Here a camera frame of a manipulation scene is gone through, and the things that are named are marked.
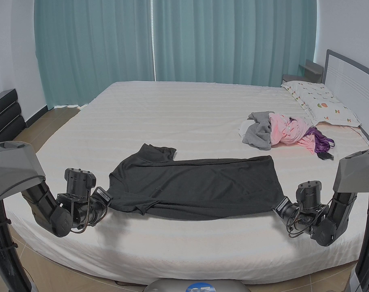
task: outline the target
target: gray garment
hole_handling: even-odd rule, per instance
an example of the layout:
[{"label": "gray garment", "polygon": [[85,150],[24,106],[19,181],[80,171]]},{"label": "gray garment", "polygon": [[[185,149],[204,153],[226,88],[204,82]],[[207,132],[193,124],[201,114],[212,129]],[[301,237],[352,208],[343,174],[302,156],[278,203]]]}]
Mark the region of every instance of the gray garment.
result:
[{"label": "gray garment", "polygon": [[245,133],[242,142],[252,145],[260,150],[271,149],[271,121],[269,114],[273,111],[260,111],[251,113],[247,120],[254,120]]}]

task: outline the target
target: floor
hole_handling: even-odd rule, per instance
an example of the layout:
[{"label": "floor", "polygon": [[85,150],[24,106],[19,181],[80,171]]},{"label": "floor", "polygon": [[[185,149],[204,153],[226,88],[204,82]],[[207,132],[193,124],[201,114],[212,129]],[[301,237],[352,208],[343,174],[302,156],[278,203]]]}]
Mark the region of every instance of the floor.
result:
[{"label": "floor", "polygon": [[[37,152],[52,134],[79,111],[75,107],[50,110],[28,129],[22,131],[16,140],[32,144]],[[117,283],[59,265],[36,253],[12,227],[10,229],[14,241],[18,244],[17,252],[22,265],[32,275],[40,292],[141,292],[145,287]],[[355,263],[352,262],[300,278],[265,285],[248,285],[248,288],[252,292],[326,292],[328,290],[341,292],[354,265]],[[1,277],[0,292],[7,292]]]}]

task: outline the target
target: black t-shirt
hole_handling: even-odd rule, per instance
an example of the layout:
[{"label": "black t-shirt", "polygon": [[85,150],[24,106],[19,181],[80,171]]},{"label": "black t-shirt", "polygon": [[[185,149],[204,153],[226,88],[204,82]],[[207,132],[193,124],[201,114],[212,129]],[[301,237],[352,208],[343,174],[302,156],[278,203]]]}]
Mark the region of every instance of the black t-shirt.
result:
[{"label": "black t-shirt", "polygon": [[174,161],[144,144],[110,173],[110,207],[185,220],[262,213],[283,199],[271,156]]}]

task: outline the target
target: wall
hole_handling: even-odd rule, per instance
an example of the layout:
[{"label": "wall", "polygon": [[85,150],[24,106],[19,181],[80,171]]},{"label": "wall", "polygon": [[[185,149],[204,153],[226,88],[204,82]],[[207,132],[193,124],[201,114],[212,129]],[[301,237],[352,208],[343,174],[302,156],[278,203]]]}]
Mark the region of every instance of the wall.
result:
[{"label": "wall", "polygon": [[369,68],[369,0],[317,0],[314,61],[325,66],[331,49]]},{"label": "wall", "polygon": [[34,0],[0,0],[0,92],[15,88],[28,120],[46,105],[35,54]]}]

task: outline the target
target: pile of clothes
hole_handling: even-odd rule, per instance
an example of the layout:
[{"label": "pile of clothes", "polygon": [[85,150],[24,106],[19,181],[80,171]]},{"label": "pile of clothes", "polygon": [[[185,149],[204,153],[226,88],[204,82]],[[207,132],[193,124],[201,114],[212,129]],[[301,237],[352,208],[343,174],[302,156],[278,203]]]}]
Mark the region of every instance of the pile of clothes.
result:
[{"label": "pile of clothes", "polygon": [[239,134],[242,142],[260,150],[270,150],[277,143],[298,144],[312,154],[326,160],[333,160],[328,153],[335,146],[334,140],[324,136],[309,119],[288,117],[273,111],[251,113],[244,121]]}]

